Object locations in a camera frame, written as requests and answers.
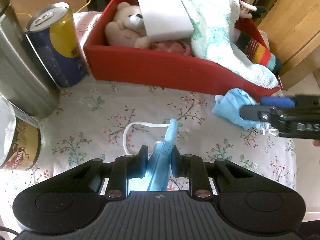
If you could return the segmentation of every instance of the red box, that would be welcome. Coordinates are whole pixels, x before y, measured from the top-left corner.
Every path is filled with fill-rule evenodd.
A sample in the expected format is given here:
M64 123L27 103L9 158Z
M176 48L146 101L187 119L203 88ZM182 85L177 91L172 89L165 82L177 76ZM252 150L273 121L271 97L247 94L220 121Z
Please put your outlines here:
M252 84L212 61L196 57L155 51L108 46L104 34L121 2L139 5L137 0L111 0L91 31L84 51L95 79L153 85L212 95L224 95L232 88L241 88L254 99L270 96L280 90ZM236 27L265 46L251 19L241 19Z

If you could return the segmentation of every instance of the blue face mask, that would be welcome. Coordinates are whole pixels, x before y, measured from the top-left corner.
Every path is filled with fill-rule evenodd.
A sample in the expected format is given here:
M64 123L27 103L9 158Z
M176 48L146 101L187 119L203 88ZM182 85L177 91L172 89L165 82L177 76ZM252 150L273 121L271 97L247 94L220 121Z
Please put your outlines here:
M126 154L129 154L125 141L126 134L130 126L135 123L149 127L169 127L164 139L156 142L153 153L147 163L145 176L142 179L134 178L129 180L129 192L131 190L166 191L169 182L171 152L178 130L178 122L175 119L171 119L170 124L152 124L145 122L129 124L124 130L123 136L124 151Z
M216 104L212 113L230 120L232 123L242 126L245 130L255 127L258 130L268 130L269 123L243 120L239 115L241 106L256 105L257 102L242 89L229 90L224 97L216 96Z

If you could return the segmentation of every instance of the wooden cabinet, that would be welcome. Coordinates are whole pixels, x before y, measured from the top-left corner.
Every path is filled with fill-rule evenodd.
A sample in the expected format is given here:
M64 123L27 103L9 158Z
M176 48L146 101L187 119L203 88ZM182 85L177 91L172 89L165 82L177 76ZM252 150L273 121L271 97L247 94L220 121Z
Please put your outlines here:
M288 89L320 67L299 64L320 45L320 0L278 0L258 25L270 50L284 67L280 78Z

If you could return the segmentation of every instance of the can label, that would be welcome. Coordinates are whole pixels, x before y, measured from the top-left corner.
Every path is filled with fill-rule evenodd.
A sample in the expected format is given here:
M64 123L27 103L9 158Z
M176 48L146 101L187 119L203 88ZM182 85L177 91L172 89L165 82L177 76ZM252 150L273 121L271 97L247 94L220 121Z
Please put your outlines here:
M40 149L40 129L16 117L12 144L0 169L28 170L36 163Z
M40 59L60 87L79 83L86 74L80 56L71 11L58 22L38 32L28 33Z
M18 117L19 119L25 121L28 124L33 125L36 128L39 128L37 121L31 117L30 115L26 114L25 112L23 112L22 110L20 110L19 108L17 108L15 105L11 105L14 111L14 115L16 117Z

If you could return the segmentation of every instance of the striped sock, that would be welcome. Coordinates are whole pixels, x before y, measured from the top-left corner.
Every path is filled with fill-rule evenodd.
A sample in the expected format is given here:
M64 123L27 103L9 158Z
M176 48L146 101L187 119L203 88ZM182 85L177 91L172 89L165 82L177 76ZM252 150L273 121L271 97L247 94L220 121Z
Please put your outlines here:
M268 49L259 42L251 38L248 34L241 32L236 41L238 48L250 58L252 63L266 66L275 75L282 69L282 63L278 57L273 55Z

